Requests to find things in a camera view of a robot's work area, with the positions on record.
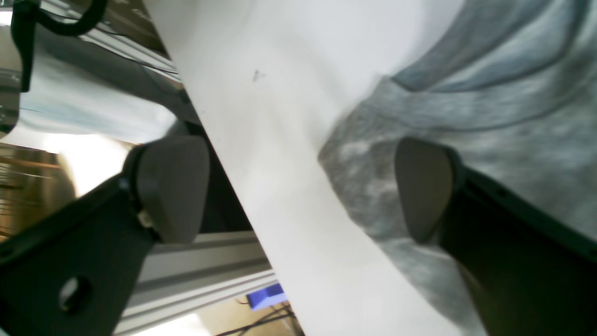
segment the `blue object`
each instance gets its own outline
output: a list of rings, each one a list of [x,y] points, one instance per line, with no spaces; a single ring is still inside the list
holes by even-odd
[[[247,295],[251,310],[260,310],[286,301],[286,293],[280,284],[269,286]]]

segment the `gray t-shirt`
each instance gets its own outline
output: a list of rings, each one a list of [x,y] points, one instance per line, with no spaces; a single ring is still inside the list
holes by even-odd
[[[465,164],[597,238],[597,4],[469,0],[415,64],[385,78],[319,153],[352,220],[440,313],[484,335],[454,261],[402,217],[396,145],[455,147]]]

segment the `gray fabric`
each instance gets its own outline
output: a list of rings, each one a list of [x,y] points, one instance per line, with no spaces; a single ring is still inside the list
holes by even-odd
[[[442,40],[383,79],[319,153],[352,220],[465,335],[485,332],[451,258],[408,235],[396,144],[416,136],[453,146],[468,166],[597,239],[596,25],[593,1],[467,1]]]

